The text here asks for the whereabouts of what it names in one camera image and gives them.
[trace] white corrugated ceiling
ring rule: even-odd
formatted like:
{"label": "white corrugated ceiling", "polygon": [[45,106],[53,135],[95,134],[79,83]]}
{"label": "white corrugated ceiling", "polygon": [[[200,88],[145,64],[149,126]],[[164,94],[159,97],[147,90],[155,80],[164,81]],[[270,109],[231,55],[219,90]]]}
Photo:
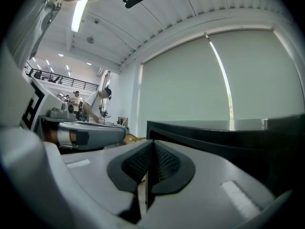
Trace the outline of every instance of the white corrugated ceiling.
{"label": "white corrugated ceiling", "polygon": [[[217,10],[252,8],[269,10],[291,19],[280,0],[145,0],[126,9],[121,0],[90,1],[78,33],[71,33],[75,3],[63,4],[43,43],[64,48],[81,57],[96,57],[101,65],[120,66],[137,49],[166,29]],[[95,39],[87,43],[87,37]]]}

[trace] black metal railing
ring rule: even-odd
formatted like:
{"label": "black metal railing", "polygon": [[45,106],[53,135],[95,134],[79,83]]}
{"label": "black metal railing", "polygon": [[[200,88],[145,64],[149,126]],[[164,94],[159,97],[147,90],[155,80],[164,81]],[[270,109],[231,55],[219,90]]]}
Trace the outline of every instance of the black metal railing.
{"label": "black metal railing", "polygon": [[70,77],[50,73],[47,71],[33,69],[28,63],[25,64],[24,68],[25,68],[25,73],[28,77],[35,77],[36,79],[39,80],[58,83],[61,85],[76,87],[79,89],[84,89],[89,91],[96,91],[99,87],[99,85],[92,84],[89,82],[76,80]]}

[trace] ceiling light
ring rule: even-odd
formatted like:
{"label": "ceiling light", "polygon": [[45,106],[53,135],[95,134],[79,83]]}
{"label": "ceiling light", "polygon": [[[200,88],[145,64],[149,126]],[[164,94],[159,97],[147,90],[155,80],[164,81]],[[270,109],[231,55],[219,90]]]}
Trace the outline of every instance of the ceiling light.
{"label": "ceiling light", "polygon": [[81,23],[81,17],[84,13],[86,4],[88,0],[80,0],[76,3],[73,19],[72,19],[72,25],[71,25],[71,31],[78,32],[80,29],[80,23]]}

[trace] white shirt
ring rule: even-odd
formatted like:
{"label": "white shirt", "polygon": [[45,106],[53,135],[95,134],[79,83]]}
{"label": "white shirt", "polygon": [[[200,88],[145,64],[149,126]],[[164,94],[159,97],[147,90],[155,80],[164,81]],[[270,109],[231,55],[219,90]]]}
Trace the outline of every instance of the white shirt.
{"label": "white shirt", "polygon": [[[85,102],[90,106],[92,112],[101,119],[102,115],[100,112],[101,97],[98,94],[98,91],[92,92],[90,96],[85,100]],[[89,117],[89,122],[96,123],[92,117]]]}
{"label": "white shirt", "polygon": [[80,105],[80,102],[81,102],[81,98],[80,97],[77,97],[74,101],[74,103],[78,104],[77,106],[73,106],[74,107],[74,111],[78,112],[79,108],[78,106]]}

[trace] white panel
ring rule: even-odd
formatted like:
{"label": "white panel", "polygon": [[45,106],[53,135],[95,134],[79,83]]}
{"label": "white panel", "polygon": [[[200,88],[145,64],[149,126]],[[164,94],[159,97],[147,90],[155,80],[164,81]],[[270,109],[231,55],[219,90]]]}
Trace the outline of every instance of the white panel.
{"label": "white panel", "polygon": [[224,65],[234,119],[304,112],[295,65],[271,31],[232,31],[210,36]]}
{"label": "white panel", "polygon": [[206,38],[176,47],[143,66],[138,136],[148,120],[229,120],[224,79]]}

